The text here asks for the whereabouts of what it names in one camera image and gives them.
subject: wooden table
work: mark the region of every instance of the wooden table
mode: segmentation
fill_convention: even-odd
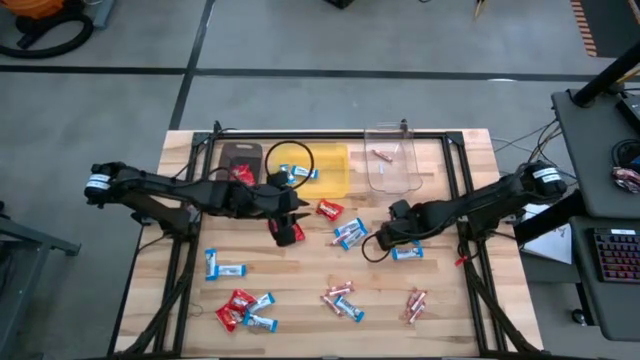
[[[484,129],[461,131],[475,188],[496,181],[498,167],[489,132]],[[191,131],[167,134],[159,174],[173,175],[186,163],[192,134]],[[267,150],[273,141],[261,143]],[[363,142],[343,143],[349,148],[351,191],[346,198],[336,200],[346,208],[342,219],[359,216],[368,229],[376,229],[388,219],[388,205],[399,197],[372,194],[367,181]],[[212,167],[217,164],[222,144],[222,141],[217,142]],[[440,142],[416,140],[415,146],[423,186],[405,198],[409,203],[448,199]],[[457,178],[460,179],[459,188],[464,192],[460,173]],[[310,202],[312,206],[316,204],[315,200]],[[455,227],[423,241],[425,257],[422,260],[394,262],[389,258],[379,264],[370,264],[364,260],[360,249],[345,252],[340,247],[328,246],[334,238],[333,228],[323,217],[309,216],[300,224],[307,240],[303,244],[278,248],[264,221],[205,217],[183,356],[477,355],[464,271],[462,267],[454,266],[458,258]],[[510,233],[511,227],[502,225],[500,231]],[[141,245],[156,239],[159,234],[158,228],[145,229]],[[381,255],[374,243],[367,244],[372,257]],[[528,341],[542,348],[516,243],[495,237],[487,242],[487,247],[500,305]],[[138,256],[116,350],[130,345],[157,310],[170,248],[171,242],[167,240],[148,247]],[[207,248],[218,250],[219,264],[246,264],[247,276],[206,282],[204,250]],[[359,324],[348,318],[337,318],[319,299],[328,286],[346,280],[352,280],[356,286],[349,301],[366,312]],[[409,289],[414,286],[428,290],[427,307],[415,326],[407,326],[399,320],[399,314],[404,309]],[[272,292],[276,304],[261,315],[279,320],[277,333],[254,333],[244,327],[239,327],[233,334],[225,332],[215,310],[228,301],[235,288],[243,288],[256,296]],[[489,344],[494,344],[490,316],[484,307],[483,318]],[[171,331],[168,332],[168,346],[173,335]]]

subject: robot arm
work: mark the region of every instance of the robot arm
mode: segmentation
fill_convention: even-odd
[[[389,207],[391,221],[376,233],[380,248],[390,250],[411,240],[440,234],[466,216],[465,237],[486,237],[501,218],[514,214],[526,204],[547,204],[559,200],[567,190],[557,170],[543,162],[523,164],[511,175],[460,198],[418,203],[400,200]]]
[[[174,235],[189,232],[192,214],[167,207],[152,196],[186,202],[211,216],[269,219],[278,246],[286,246],[295,242],[292,226],[305,216],[290,213],[308,205],[286,183],[287,174],[283,172],[270,176],[267,184],[255,186],[231,180],[188,182],[113,162],[91,167],[84,194],[90,205],[102,208],[105,204],[123,204],[135,211],[134,218],[155,219],[164,231]]]

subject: white label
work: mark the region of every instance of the white label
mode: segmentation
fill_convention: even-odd
[[[560,177],[560,175],[547,175],[545,177],[542,178],[542,181],[546,184],[548,182],[551,181],[558,181],[558,180],[562,180],[562,178]]]
[[[538,170],[536,172],[533,173],[533,178],[537,179],[541,176],[545,176],[545,175],[551,175],[551,174],[557,174],[558,170],[556,170],[556,168],[548,168],[548,169],[542,169],[542,170]]]
[[[616,235],[635,235],[635,230],[611,229],[612,234]]]
[[[102,174],[93,174],[89,176],[89,181],[109,182],[109,179],[111,179],[110,176],[102,175]]]
[[[85,187],[94,187],[102,190],[109,189],[109,184],[102,181],[89,181]]]

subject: keyboard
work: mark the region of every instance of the keyboard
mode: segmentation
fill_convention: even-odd
[[[600,281],[640,284],[640,235],[634,230],[591,229]]]

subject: floor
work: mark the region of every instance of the floor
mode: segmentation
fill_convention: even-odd
[[[109,29],[73,53],[0,57],[0,199],[15,220],[82,243],[79,257],[47,264],[18,357],[100,356],[109,344],[140,229],[123,207],[84,203],[94,162],[153,171],[167,129],[215,120],[311,129],[407,118],[416,128],[489,128],[497,149],[553,119],[552,92],[582,86],[611,62],[586,55],[569,0],[492,0],[476,22],[473,8],[474,0],[357,0],[346,11],[320,0],[119,1]],[[39,46],[77,30],[61,26]],[[0,12],[0,42],[16,39]],[[92,74],[105,68],[112,74]],[[519,144],[533,148],[535,137]],[[547,149],[572,172],[561,138]],[[497,157],[512,171],[528,153]],[[571,322],[571,286],[530,289],[547,350],[637,358],[639,344]]]

